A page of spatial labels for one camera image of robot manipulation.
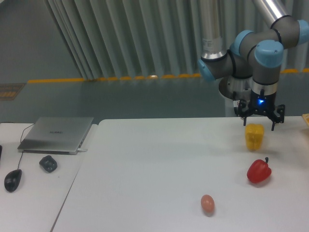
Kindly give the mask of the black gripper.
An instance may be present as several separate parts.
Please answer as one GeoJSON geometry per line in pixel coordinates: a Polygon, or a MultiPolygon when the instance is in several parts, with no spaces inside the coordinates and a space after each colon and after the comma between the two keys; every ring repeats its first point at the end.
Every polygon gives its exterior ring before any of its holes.
{"type": "Polygon", "coordinates": [[[253,113],[266,116],[272,121],[271,130],[274,131],[276,124],[283,124],[285,121],[285,104],[275,106],[276,93],[271,95],[257,94],[251,91],[250,103],[244,99],[239,100],[236,108],[236,115],[243,119],[243,126],[247,124],[247,118],[253,113]]]}

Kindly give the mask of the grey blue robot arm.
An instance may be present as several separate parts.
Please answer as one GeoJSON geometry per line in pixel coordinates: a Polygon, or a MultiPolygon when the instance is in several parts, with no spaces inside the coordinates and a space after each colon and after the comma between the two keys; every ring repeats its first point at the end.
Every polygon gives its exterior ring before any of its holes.
{"type": "Polygon", "coordinates": [[[220,2],[200,2],[203,50],[197,64],[204,79],[233,82],[226,90],[237,116],[243,120],[252,115],[265,116],[279,124],[285,118],[285,106],[275,105],[283,53],[308,42],[309,24],[293,19],[279,0],[256,0],[254,5],[268,30],[244,30],[225,49],[220,2]]]}

